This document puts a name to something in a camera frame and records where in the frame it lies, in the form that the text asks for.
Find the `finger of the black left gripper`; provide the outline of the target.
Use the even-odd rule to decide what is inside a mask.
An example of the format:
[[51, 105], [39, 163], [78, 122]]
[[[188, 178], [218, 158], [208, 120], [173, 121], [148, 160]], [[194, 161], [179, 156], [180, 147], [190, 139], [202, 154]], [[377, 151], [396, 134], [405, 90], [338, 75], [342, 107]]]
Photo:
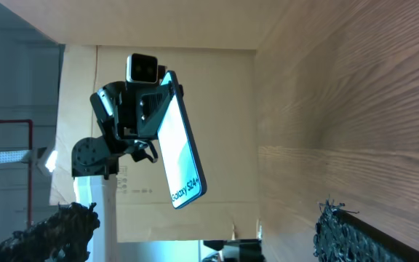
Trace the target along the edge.
[[170, 82], [155, 87], [143, 87], [136, 93], [137, 136], [154, 140], [158, 128], [174, 95]]

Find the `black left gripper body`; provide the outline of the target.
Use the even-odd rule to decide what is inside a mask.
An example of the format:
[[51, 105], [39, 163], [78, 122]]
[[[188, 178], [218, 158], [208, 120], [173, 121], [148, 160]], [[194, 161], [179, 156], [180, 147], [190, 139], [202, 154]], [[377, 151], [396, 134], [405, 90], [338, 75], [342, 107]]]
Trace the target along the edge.
[[102, 132], [96, 142], [105, 159], [129, 154], [135, 162], [147, 159], [157, 162], [158, 154], [150, 139], [137, 136], [136, 93], [155, 84], [111, 82], [89, 97], [97, 124]]

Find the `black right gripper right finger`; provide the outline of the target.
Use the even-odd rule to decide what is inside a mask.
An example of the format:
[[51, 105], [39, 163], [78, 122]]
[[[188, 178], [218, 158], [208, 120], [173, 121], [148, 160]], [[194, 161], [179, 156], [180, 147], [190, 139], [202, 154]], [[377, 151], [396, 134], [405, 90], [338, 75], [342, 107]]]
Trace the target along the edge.
[[315, 224], [314, 257], [321, 262], [419, 261], [416, 250], [358, 219], [343, 203], [327, 199], [319, 204]]

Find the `blue Galaxy smartphone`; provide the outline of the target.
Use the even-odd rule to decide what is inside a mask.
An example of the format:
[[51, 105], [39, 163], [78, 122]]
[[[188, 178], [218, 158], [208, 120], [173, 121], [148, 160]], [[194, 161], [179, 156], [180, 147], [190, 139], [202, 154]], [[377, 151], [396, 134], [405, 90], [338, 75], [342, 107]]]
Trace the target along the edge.
[[177, 74], [166, 72], [161, 86], [170, 91], [170, 99], [157, 135], [171, 203], [181, 209], [207, 192], [207, 182]]

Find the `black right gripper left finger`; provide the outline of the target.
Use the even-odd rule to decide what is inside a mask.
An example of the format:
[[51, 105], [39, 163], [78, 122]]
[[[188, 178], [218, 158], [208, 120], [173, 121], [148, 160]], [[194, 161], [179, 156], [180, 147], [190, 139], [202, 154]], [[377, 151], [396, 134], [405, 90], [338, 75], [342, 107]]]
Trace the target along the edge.
[[72, 202], [0, 243], [0, 262], [87, 261], [89, 241], [100, 227], [96, 203]]

